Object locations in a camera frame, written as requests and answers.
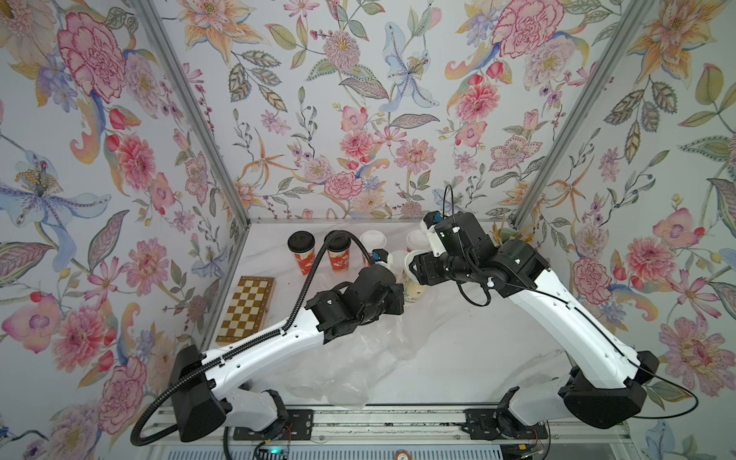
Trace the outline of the white lid beige cup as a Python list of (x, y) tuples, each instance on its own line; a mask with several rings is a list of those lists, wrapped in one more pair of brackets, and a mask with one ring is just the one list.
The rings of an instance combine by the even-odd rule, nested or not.
[(417, 276), (411, 270), (411, 264), (418, 256), (423, 254), (425, 254), (425, 251), (414, 250), (404, 258), (404, 302), (406, 304), (416, 303), (427, 288), (427, 286), (419, 283)]

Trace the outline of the white lid floral cup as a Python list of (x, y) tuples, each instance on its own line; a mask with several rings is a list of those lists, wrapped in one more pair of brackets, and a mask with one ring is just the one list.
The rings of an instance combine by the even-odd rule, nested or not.
[(406, 283), (409, 280), (406, 271), (406, 257), (408, 255), (409, 253), (405, 250), (392, 251), (388, 255), (387, 264), (399, 283)]

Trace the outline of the clear plastic carrier bag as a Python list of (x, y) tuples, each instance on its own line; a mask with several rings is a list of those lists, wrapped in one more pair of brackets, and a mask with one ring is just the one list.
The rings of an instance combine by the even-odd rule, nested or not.
[(379, 329), (387, 334), (388, 354), (398, 364), (414, 360), (434, 333), (454, 316), (456, 311), (445, 303), (437, 289), (427, 286), (416, 303), (404, 303), (401, 316), (381, 320)]

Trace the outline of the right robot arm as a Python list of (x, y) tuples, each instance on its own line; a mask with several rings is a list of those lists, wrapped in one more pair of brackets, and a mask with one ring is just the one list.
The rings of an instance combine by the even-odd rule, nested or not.
[(475, 284), (485, 294), (497, 292), (544, 327), (572, 361), (566, 378), (509, 389), (492, 416), (499, 429), (571, 417), (609, 429), (640, 414), (647, 399), (644, 386), (655, 377), (659, 360), (605, 329), (532, 245), (523, 240), (495, 245), (468, 212), (450, 217), (430, 212), (421, 228), (430, 249), (406, 260), (418, 284), (453, 281), (457, 287)]

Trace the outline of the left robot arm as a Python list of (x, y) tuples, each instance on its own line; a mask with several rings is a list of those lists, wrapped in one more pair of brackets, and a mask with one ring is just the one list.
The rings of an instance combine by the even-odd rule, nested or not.
[(388, 268), (374, 264), (362, 268), (353, 283), (316, 293), (293, 321), (284, 320), (234, 345), (185, 353), (172, 375), (180, 378), (199, 369), (204, 373), (172, 395), (180, 440), (194, 442), (220, 427), (275, 436), (289, 423), (281, 396), (275, 390), (245, 390), (245, 383), (287, 358), (346, 337), (384, 314), (403, 312), (403, 284)]

